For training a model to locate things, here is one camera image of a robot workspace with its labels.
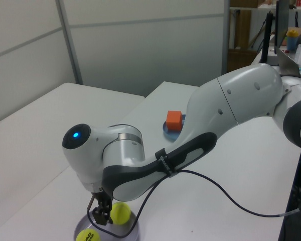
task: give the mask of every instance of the orange block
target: orange block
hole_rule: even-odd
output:
[[[169,110],[167,112],[166,126],[169,131],[182,130],[182,112]]]

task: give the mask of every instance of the yellow tennis ball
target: yellow tennis ball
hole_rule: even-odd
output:
[[[100,241],[100,236],[95,230],[88,228],[77,235],[76,241]]]
[[[130,208],[124,202],[117,202],[112,206],[110,217],[114,224],[123,225],[128,222],[130,218]]]

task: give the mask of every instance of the white table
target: white table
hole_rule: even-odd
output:
[[[2,120],[0,226],[69,166],[61,146],[68,129],[80,123],[113,125],[143,100],[66,83]]]
[[[196,89],[164,82],[119,123],[142,132],[149,156],[171,143],[162,131],[167,111],[185,113]],[[271,118],[260,117],[228,131],[188,169],[217,181],[244,207],[277,214],[285,212],[299,153]],[[72,240],[90,197],[68,167],[0,228],[0,237]],[[129,202],[135,213],[144,197]],[[282,220],[248,214],[213,184],[179,174],[163,182],[146,204],[140,240],[277,240]]]

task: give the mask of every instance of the blue plate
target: blue plate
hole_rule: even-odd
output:
[[[183,129],[184,121],[185,121],[185,115],[183,114],[182,115],[182,129]],[[163,132],[164,132],[164,136],[167,137],[168,139],[170,139],[171,141],[175,141],[181,133],[179,131],[169,131],[167,129],[166,122],[164,122],[164,124],[163,124]]]

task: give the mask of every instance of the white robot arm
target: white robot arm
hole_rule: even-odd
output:
[[[205,83],[188,102],[178,139],[147,159],[141,133],[127,125],[74,126],[64,136],[63,150],[88,191],[130,201],[206,155],[229,129],[258,116],[272,117],[301,147],[301,79],[281,78],[258,64]]]

